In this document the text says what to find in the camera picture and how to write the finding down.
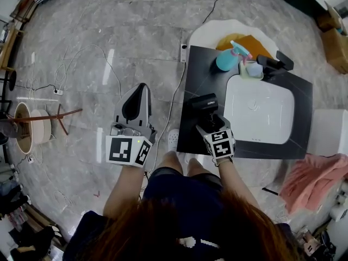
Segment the blue bottle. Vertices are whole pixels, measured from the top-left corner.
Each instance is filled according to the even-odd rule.
[[[216,57],[216,65],[221,71],[229,71],[235,65],[239,63],[239,55],[243,57],[243,63],[247,59],[252,59],[252,55],[240,44],[231,41],[233,48],[222,51],[218,57]]]

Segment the white sink basin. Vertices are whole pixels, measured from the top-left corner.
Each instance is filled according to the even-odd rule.
[[[236,75],[227,83],[223,115],[237,140],[284,144],[293,127],[294,105],[290,90]]]

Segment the shorts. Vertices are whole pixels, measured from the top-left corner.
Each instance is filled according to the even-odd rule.
[[[182,175],[180,172],[176,171],[173,168],[170,167],[160,167],[157,168],[150,176],[149,178],[149,182],[151,181],[151,179],[160,176],[160,175],[177,175],[177,176],[181,176],[181,177],[185,177],[184,175]],[[221,191],[222,190],[222,183],[221,183],[221,179],[217,176],[214,175],[212,173],[202,173],[202,174],[198,174],[192,177],[189,177],[195,181],[199,181],[201,183],[206,184],[207,186],[215,189],[216,191]]]

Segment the pink towel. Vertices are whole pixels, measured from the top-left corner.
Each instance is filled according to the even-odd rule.
[[[329,189],[348,174],[348,156],[321,157],[307,154],[298,160],[286,178],[279,196],[289,214],[300,208],[317,210]]]

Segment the gray marble floor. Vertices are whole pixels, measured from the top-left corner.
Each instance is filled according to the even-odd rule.
[[[66,111],[83,108],[82,113],[64,120],[69,136],[53,121],[55,140],[33,149],[34,164],[24,161],[19,165],[20,180],[33,204],[56,221],[67,238],[85,211],[102,211],[120,173],[120,167],[107,164],[104,157],[105,135],[119,100],[117,81],[98,48],[76,53],[90,44],[100,46],[121,81],[122,94],[134,84],[148,84],[152,91],[152,124],[161,132],[183,69],[179,45],[200,26],[214,1],[51,0],[40,5],[25,26],[15,63],[19,84],[24,85],[32,77],[37,86],[53,84],[59,65],[64,63],[69,69],[61,86],[63,96],[45,88],[35,92],[36,100],[27,100],[28,91],[16,88],[9,93],[14,100],[11,113],[20,101],[28,102],[31,108],[46,107],[50,114],[57,111],[58,103]],[[326,63],[314,20],[283,0],[220,0],[209,19],[230,18],[258,27],[294,60],[294,72],[314,84],[315,108],[344,108],[348,104],[348,78]],[[63,71],[57,76],[61,80]],[[168,130],[179,126],[183,86],[184,82],[175,97]],[[15,164],[24,157],[12,140],[8,149]],[[159,142],[159,159],[165,150],[164,135]],[[152,150],[147,168],[153,166],[154,155]],[[282,200],[261,191],[261,187],[278,179],[291,164],[259,159],[236,159],[235,164],[272,219],[286,214]],[[334,192],[318,214],[301,211],[291,216],[293,230],[304,224],[313,229],[323,221]]]

